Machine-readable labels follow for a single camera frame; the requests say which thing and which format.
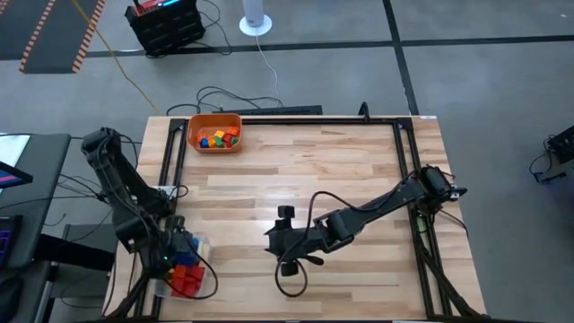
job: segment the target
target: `black desk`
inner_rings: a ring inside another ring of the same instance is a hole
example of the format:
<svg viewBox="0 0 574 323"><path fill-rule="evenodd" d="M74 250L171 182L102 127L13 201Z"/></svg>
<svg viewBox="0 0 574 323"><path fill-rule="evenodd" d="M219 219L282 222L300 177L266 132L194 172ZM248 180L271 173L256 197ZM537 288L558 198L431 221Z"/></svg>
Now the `black desk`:
<svg viewBox="0 0 574 323"><path fill-rule="evenodd" d="M0 207L46 198L0 209L0 215L23 216L20 235L8 260L8 268L26 266L34 257L69 145L70 135L31 135L16 168L29 173L34 180L27 185L6 188L0 193Z"/></svg>
<svg viewBox="0 0 574 323"><path fill-rule="evenodd" d="M32 183L6 188L0 193L0 207L35 198L42 201L6 207L1 215L22 215L22 228L8 260L8 267L18 268L0 272L0 282L21 273L24 289L20 306L12 322L33 322L42 298L50 271L47 261L35 261L36 244L54 195L60 171L64 166L65 155L70 144L69 135L32 135L24 148L16 168L34 177Z"/></svg>

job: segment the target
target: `computer screen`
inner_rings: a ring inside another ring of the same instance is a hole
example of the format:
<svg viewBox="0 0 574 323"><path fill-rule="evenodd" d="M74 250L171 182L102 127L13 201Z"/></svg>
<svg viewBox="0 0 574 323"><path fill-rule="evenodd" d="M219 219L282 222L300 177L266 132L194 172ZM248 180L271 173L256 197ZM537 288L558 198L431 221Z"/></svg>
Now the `computer screen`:
<svg viewBox="0 0 574 323"><path fill-rule="evenodd" d="M21 170L0 161L0 188L11 188L31 183L33 177Z"/></svg>

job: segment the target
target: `white cable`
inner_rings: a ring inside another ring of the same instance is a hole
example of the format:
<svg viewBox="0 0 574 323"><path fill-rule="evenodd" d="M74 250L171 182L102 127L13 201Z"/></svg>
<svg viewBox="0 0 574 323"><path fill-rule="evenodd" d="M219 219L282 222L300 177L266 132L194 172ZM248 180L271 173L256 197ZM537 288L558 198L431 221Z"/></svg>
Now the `white cable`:
<svg viewBox="0 0 574 323"><path fill-rule="evenodd" d="M271 65L269 65L269 62L267 62L267 57L265 57L265 54L263 54L263 50L261 49L261 46L259 45L259 36L255 36L255 41L257 42L257 48L259 48L259 53L261 53L261 56L263 57L263 59L265 60L265 63L267 64L267 67L269 67L269 69L271 69L271 71L273 72L273 75L275 76L275 92L277 93L277 105L276 108L279 108L279 102L281 101L281 94L279 93L279 77L277 77L277 72L271 67Z"/></svg>

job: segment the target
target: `white fan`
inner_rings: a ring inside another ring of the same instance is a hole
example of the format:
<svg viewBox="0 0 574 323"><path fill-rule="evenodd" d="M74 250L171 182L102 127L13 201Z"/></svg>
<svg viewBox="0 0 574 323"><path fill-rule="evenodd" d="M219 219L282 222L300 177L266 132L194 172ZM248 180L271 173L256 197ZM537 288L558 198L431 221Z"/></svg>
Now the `white fan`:
<svg viewBox="0 0 574 323"><path fill-rule="evenodd" d="M244 34L255 37L271 30L273 22L263 11L263 0L243 0L243 10L245 16L239 22L239 29Z"/></svg>

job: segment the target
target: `clear plastic container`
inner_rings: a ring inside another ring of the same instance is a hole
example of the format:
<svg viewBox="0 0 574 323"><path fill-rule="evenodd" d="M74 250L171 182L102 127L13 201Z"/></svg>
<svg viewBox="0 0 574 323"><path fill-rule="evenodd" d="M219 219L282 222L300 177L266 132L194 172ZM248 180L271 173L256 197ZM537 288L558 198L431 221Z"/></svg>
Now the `clear plastic container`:
<svg viewBox="0 0 574 323"><path fill-rule="evenodd" d="M210 262L210 258L212 255L212 246L209 244L209 240L201 234L195 234L194 238L198 238L200 240L198 247L199 255L207 262ZM204 268L204 277L202 279L201 287L197 291L196 295L194 295L195 297L210 294L211 292L213 292L213 288L215 288L215 279L213 277L213 273L211 272L211 270L201 260L199 260L199 266ZM169 298L172 300L181 300L181 301L193 301L193 299L189 299L187 297L183 296L178 297L171 295L171 287L169 287L167 284L165 284L165 282L159 279L155 281L154 293L162 298Z"/></svg>

